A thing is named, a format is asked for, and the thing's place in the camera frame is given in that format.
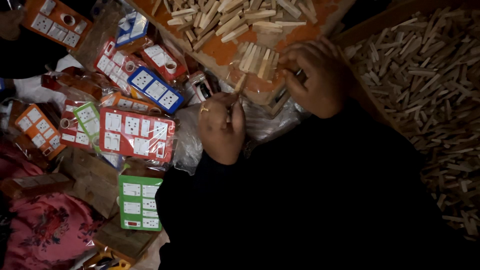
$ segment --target plastic bag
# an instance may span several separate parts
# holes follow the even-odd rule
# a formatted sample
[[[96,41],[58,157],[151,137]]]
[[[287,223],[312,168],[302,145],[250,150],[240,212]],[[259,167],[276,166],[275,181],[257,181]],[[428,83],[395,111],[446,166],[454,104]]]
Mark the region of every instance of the plastic bag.
[[[120,224],[123,229],[162,230],[155,202],[156,191],[162,182],[159,178],[119,176]]]
[[[245,95],[275,92],[280,84],[278,59],[280,54],[273,49],[245,42],[238,46],[239,51],[233,56],[228,78],[236,84],[236,92],[245,91]],[[252,100],[265,99],[254,97]]]

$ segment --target switch plate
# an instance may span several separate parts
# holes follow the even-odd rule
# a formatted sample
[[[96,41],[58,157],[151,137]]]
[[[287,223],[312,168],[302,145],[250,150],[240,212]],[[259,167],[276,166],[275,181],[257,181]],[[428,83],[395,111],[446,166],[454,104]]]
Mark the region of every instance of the switch plate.
[[[145,93],[153,97],[154,100],[158,100],[166,90],[167,88],[163,86],[163,84],[155,81],[147,88],[147,90],[145,90]]]
[[[49,143],[53,147],[53,149],[57,149],[60,146],[60,137],[56,135],[49,141]]]
[[[84,32],[86,27],[87,27],[87,22],[82,20],[81,22],[78,23],[77,27],[75,27],[75,32],[81,35]]]
[[[141,214],[140,203],[123,202],[123,212],[127,214]]]
[[[27,113],[28,118],[32,121],[32,123],[35,123],[42,115],[38,112],[36,108],[33,108],[31,111]]]
[[[143,208],[144,209],[153,209],[153,210],[156,210],[156,202],[155,200],[153,199],[142,199],[143,201]]]
[[[172,91],[168,91],[163,97],[158,101],[163,107],[170,109],[179,97],[175,95]]]
[[[132,101],[121,98],[117,103],[117,107],[122,109],[130,109],[132,108],[132,104],[133,104]]]
[[[83,145],[88,145],[88,137],[85,133],[77,132],[77,137],[75,138],[75,142]]]
[[[70,135],[70,134],[63,133],[61,135],[61,138],[62,138],[62,140],[66,140],[66,141],[69,141],[69,142],[75,142],[75,136]]]
[[[148,156],[150,141],[148,139],[135,138],[133,143],[133,152],[137,155]]]
[[[159,185],[142,185],[142,196],[148,198],[155,198],[155,193],[158,190]]]
[[[121,115],[116,113],[107,113],[105,115],[105,129],[111,131],[120,131]]]
[[[55,133],[55,131],[53,131],[52,128],[49,128],[49,129],[47,130],[47,132],[45,132],[45,133],[43,134],[43,137],[48,140],[48,138],[50,138],[54,133]]]
[[[18,125],[22,129],[23,132],[25,132],[27,129],[29,129],[31,126],[33,126],[32,122],[28,120],[28,117],[23,117],[19,122]]]
[[[140,134],[143,137],[148,137],[150,133],[150,120],[142,120],[142,133]]]
[[[48,19],[47,17],[41,15],[40,13],[36,16],[35,20],[33,21],[31,27],[37,31],[44,33],[45,35],[52,27],[53,21]]]
[[[106,149],[119,151],[120,150],[120,135],[110,133],[110,132],[105,132],[104,146],[105,146]]]
[[[158,228],[158,219],[143,219],[142,226],[144,228]]]
[[[127,116],[125,118],[125,133],[138,136],[140,119]]]
[[[40,12],[49,16],[50,13],[52,13],[53,8],[57,5],[53,0],[47,0],[43,4],[42,8],[40,9]]]
[[[40,133],[38,133],[35,137],[32,138],[32,142],[37,148],[40,148],[40,146],[42,146],[46,142],[46,140]]]
[[[45,119],[42,119],[42,121],[38,122],[36,124],[36,128],[40,131],[41,134],[43,134],[47,129],[50,128],[50,125],[45,121]]]
[[[153,77],[150,76],[150,74],[145,71],[141,71],[135,78],[133,78],[132,82],[141,90],[143,90],[152,80]]]
[[[167,140],[167,128],[167,123],[155,121],[153,126],[153,138],[164,141]]]
[[[123,194],[128,196],[140,196],[140,184],[123,183]]]
[[[68,46],[75,47],[77,46],[78,40],[80,40],[79,35],[77,35],[74,31],[68,31],[63,43],[67,44]]]

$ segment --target plastic packaging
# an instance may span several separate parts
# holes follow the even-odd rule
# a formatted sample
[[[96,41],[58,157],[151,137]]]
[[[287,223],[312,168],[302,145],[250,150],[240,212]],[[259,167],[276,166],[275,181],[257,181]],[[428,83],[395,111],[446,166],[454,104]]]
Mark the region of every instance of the plastic packaging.
[[[169,162],[175,126],[168,118],[101,108],[99,147],[105,152]]]
[[[194,74],[189,75],[188,81],[192,85],[192,88],[194,89],[198,99],[202,102],[206,101],[208,98],[211,98],[213,94],[215,94],[215,91],[208,83],[205,73],[201,71],[197,71]]]
[[[119,176],[120,224],[123,229],[161,231],[155,194],[163,180],[130,175]]]
[[[125,96],[130,96],[131,87],[127,83],[128,78],[139,67],[147,65],[132,54],[118,51],[115,48],[115,40],[111,37],[101,47],[94,66],[99,72],[110,78],[112,84],[120,88]]]
[[[152,68],[154,68],[165,81],[173,86],[176,82],[183,82],[187,79],[185,76],[185,67],[173,57],[165,47],[161,45],[153,45],[140,52],[142,59]]]
[[[268,96],[269,92],[278,90],[280,76],[278,75],[278,59],[280,54],[273,49],[245,42],[238,46],[238,52],[229,65],[229,81],[235,83],[237,91]],[[265,100],[267,97],[256,96],[253,101]]]

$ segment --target wooden block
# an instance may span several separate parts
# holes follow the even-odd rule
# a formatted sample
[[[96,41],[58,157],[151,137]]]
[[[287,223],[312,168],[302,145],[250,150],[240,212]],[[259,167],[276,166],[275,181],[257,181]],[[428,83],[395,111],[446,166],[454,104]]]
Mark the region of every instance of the wooden block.
[[[222,2],[222,4],[218,7],[217,11],[218,11],[218,12],[222,12],[222,11],[225,9],[225,7],[226,7],[228,4],[230,4],[230,2],[232,2],[232,0],[224,0],[224,1]]]
[[[239,12],[241,12],[243,9],[243,7],[239,7],[237,8],[236,10],[228,13],[228,14],[225,14],[223,16],[220,17],[220,22],[223,23],[223,24],[226,24],[229,20],[231,20],[233,17],[235,17]]]
[[[213,20],[213,18],[215,17],[215,15],[217,14],[217,9],[218,7],[220,6],[220,2],[219,1],[215,1],[214,4],[213,4],[213,7],[210,9],[210,11],[208,12],[207,16],[205,17],[205,19],[202,21],[200,21],[200,28],[202,29],[205,29],[207,28],[208,24]]]
[[[222,15],[220,13],[217,13],[217,15],[215,16],[215,18],[213,18],[213,20],[210,22],[210,24],[207,26],[207,28],[205,28],[205,29],[197,28],[198,32],[197,32],[197,29],[195,29],[195,33],[197,34],[197,38],[203,37],[206,33],[208,33],[210,30],[212,30],[218,24],[218,22],[220,21],[221,16]]]
[[[283,18],[283,11],[277,11],[275,16],[272,16],[271,19],[282,19]]]
[[[280,58],[280,54],[276,53],[273,57],[272,66],[270,67],[270,74],[268,75],[267,82],[272,83],[273,77],[275,76],[276,67],[278,65],[278,59]]]
[[[305,0],[308,9],[313,13],[313,15],[317,16],[317,11],[315,10],[315,6],[312,0]]]
[[[171,19],[167,22],[168,25],[181,25],[183,24],[183,21],[181,18],[175,18],[175,19]]]
[[[185,16],[193,15],[197,13],[194,9],[185,9],[181,11],[172,12],[172,18],[183,18]]]
[[[272,66],[274,57],[275,57],[275,51],[272,50],[272,51],[270,51],[270,56],[268,57],[267,65],[265,66],[265,72],[264,72],[264,75],[263,75],[264,80],[267,80],[268,76],[270,75],[270,67]]]
[[[237,85],[235,86],[235,90],[234,90],[235,94],[240,94],[243,91],[246,80],[247,80],[247,75],[243,74],[240,80],[237,82]]]
[[[270,49],[268,49],[267,52],[265,53],[264,58],[262,60],[262,65],[260,66],[260,70],[258,71],[258,77],[261,78],[261,79],[265,75],[265,68],[267,67],[269,57],[270,57]]]
[[[193,20],[186,22],[180,25],[179,27],[177,27],[177,32],[184,32],[184,31],[190,30],[192,26],[193,26]]]
[[[253,43],[250,43],[248,45],[247,50],[245,51],[245,54],[243,55],[243,57],[240,61],[240,66],[239,66],[240,70],[243,70],[243,68],[245,67],[245,63],[247,62],[248,57],[250,56],[250,53],[252,52],[253,46],[255,46],[255,44],[253,44]]]
[[[153,17],[155,17],[156,10],[158,9],[158,7],[160,6],[161,3],[162,3],[162,0],[156,0],[155,6],[153,6],[153,9],[152,9],[152,16]]]
[[[200,50],[200,48],[202,48],[202,46],[208,42],[213,36],[215,35],[215,31],[212,30],[210,32],[208,32],[202,39],[200,39],[197,44],[195,44],[195,46],[193,47],[193,50],[195,52],[198,52]]]
[[[281,26],[299,26],[299,25],[307,25],[307,22],[281,22],[276,21],[275,24]]]
[[[246,33],[248,31],[248,25],[247,24],[244,24],[242,26],[240,26],[239,28],[233,30],[230,34],[228,34],[226,37],[222,38],[222,43],[227,43],[231,40],[234,40],[238,37],[240,37],[241,35],[243,35],[244,33]]]
[[[193,22],[193,27],[197,28],[198,25],[200,24],[200,21],[202,20],[203,12],[197,13],[197,17],[195,17],[195,22]]]
[[[257,45],[253,46],[252,51],[250,52],[250,55],[248,56],[247,61],[245,62],[245,65],[243,67],[244,72],[248,72],[248,70],[250,69],[250,66],[252,65],[252,62],[253,62],[253,58],[255,57],[255,53],[257,52],[257,48],[258,48]]]
[[[258,66],[258,60],[260,58],[260,53],[262,52],[262,50],[264,50],[263,47],[257,47],[257,51],[255,51],[255,55],[253,56],[252,64],[250,65],[250,68],[248,69],[248,72],[257,74],[255,72],[255,69]]]
[[[230,13],[237,8],[243,9],[243,3],[247,2],[248,0],[233,0],[230,4],[225,7],[225,12]]]
[[[396,30],[399,26],[401,26],[401,25],[409,25],[409,24],[414,23],[414,22],[416,22],[416,21],[418,21],[418,18],[413,18],[413,19],[408,20],[408,21],[406,21],[406,22],[402,22],[401,24],[392,27],[392,31],[395,31],[395,30]]]
[[[194,40],[197,40],[197,37],[195,36],[195,34],[193,33],[193,31],[191,29],[187,30],[185,33],[187,34],[188,40],[190,42],[193,42]]]
[[[256,58],[255,69],[253,70],[254,74],[258,74],[258,72],[260,71],[260,66],[262,65],[263,57],[264,57],[266,51],[267,51],[266,47],[261,48],[260,54],[258,54],[258,58]]]
[[[208,0],[207,4],[204,6],[204,10],[202,10],[202,12],[203,12],[203,13],[208,13],[208,12],[212,9],[213,5],[215,4],[215,1],[216,1],[216,0]]]
[[[252,30],[257,33],[266,35],[277,35],[283,32],[282,26],[270,22],[256,22],[253,24]]]
[[[288,13],[290,13],[295,19],[300,18],[301,11],[298,10],[291,2],[288,0],[277,0],[277,3],[282,6]]]
[[[239,16],[235,16],[233,17],[230,21],[226,22],[225,24],[222,25],[222,27],[220,27],[217,31],[216,31],[216,35],[219,36],[223,33],[230,33],[234,28],[234,25],[235,23],[237,23],[238,21],[240,21],[240,17]]]
[[[307,9],[303,3],[299,3],[299,8],[301,9],[301,11],[305,14],[305,16],[307,16],[307,18],[315,25],[317,24],[318,20],[316,18],[316,16],[309,10]]]

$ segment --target finger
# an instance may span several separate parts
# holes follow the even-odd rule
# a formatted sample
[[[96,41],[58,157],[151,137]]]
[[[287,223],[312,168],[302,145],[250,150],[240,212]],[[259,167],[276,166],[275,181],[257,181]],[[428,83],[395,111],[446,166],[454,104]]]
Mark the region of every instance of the finger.
[[[293,49],[282,57],[282,61],[296,62],[298,66],[303,69],[307,77],[316,76],[316,57],[308,50],[305,49]]]
[[[338,49],[330,40],[328,40],[325,36],[321,36],[320,41],[331,50],[332,55],[335,59],[339,58]]]
[[[241,134],[245,131],[245,112],[240,100],[232,106],[232,128],[233,132]]]
[[[307,41],[307,43],[310,44],[311,46],[314,46],[318,50],[320,50],[324,55],[326,55],[330,58],[333,57],[333,54],[332,54],[331,50],[325,44],[323,44],[322,42]]]
[[[289,46],[288,48],[286,48],[284,50],[285,53],[288,53],[289,51],[293,50],[293,49],[306,49],[308,50],[310,53],[312,53],[313,55],[315,55],[318,59],[321,59],[323,58],[322,56],[322,52],[314,45],[310,44],[310,43],[295,43],[291,46]]]
[[[294,100],[301,100],[306,94],[307,89],[298,81],[297,77],[288,70],[284,70],[285,84]]]

